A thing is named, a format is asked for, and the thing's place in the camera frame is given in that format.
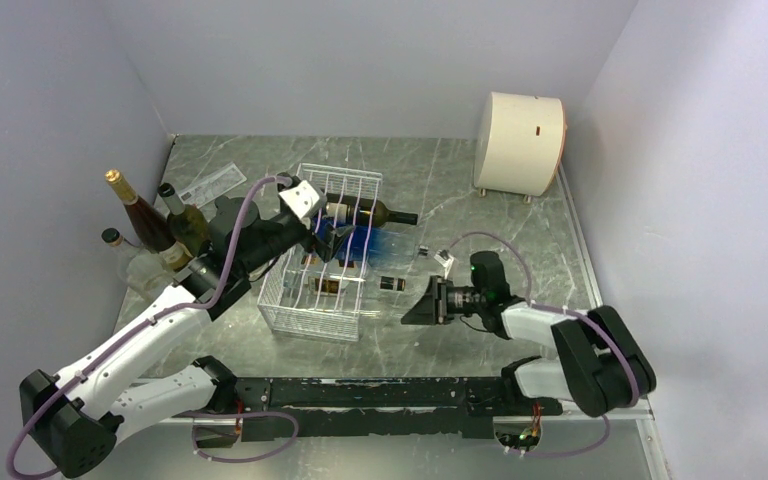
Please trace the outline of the clear bottle black gold cap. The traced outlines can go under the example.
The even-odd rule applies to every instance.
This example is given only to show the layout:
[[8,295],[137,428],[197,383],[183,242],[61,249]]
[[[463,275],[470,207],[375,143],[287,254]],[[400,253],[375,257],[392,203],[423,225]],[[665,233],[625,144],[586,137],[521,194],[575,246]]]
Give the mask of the clear bottle black gold cap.
[[[307,288],[314,294],[337,295],[349,290],[363,290],[368,281],[362,277],[351,275],[336,275],[326,272],[322,276],[313,276],[307,280]],[[371,285],[383,291],[403,292],[407,280],[402,277],[380,275],[373,279]]]

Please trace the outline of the clear bottle cork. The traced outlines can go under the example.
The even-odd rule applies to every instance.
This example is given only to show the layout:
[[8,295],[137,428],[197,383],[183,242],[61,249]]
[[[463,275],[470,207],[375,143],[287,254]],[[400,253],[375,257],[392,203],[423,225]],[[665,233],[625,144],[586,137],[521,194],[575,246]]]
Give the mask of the clear bottle cork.
[[116,254],[119,278],[145,301],[155,300],[172,283],[156,255],[132,244],[116,228],[104,229],[101,238]]

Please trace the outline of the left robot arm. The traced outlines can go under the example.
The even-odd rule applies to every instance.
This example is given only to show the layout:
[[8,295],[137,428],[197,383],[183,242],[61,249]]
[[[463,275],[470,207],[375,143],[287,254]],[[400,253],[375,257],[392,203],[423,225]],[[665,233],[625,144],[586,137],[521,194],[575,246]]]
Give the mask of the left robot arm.
[[254,271],[296,247],[330,260],[354,234],[333,201],[290,189],[279,205],[264,219],[248,197],[216,199],[210,243],[152,305],[83,358],[53,374],[35,370],[21,381],[21,434],[40,447],[55,473],[80,477],[128,437],[169,417],[191,410],[221,416],[233,409],[235,376],[212,357],[145,385],[136,380],[246,295]]

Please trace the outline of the green wine bottle white label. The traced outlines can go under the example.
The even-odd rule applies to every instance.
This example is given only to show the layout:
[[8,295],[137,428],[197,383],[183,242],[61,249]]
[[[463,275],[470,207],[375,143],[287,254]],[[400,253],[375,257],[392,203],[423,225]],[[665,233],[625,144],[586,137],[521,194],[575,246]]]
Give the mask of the green wine bottle white label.
[[198,257],[210,241],[205,216],[196,206],[186,204],[168,182],[162,183],[157,193],[169,210],[167,225],[173,237],[184,245],[192,257]]

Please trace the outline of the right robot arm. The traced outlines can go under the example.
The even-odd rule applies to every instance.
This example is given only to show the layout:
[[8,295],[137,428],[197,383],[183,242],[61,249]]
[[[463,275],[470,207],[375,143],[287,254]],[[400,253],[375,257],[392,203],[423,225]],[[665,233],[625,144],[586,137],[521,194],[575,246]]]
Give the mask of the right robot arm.
[[552,398],[572,401],[583,413],[599,417],[631,407],[655,390],[655,371],[614,307],[574,310],[516,296],[493,251],[472,254],[470,273],[468,286],[430,276],[401,322],[445,325],[458,316],[477,315],[499,338],[527,340],[555,352],[553,359],[529,357],[507,366],[499,398],[508,412],[522,414],[538,398]]

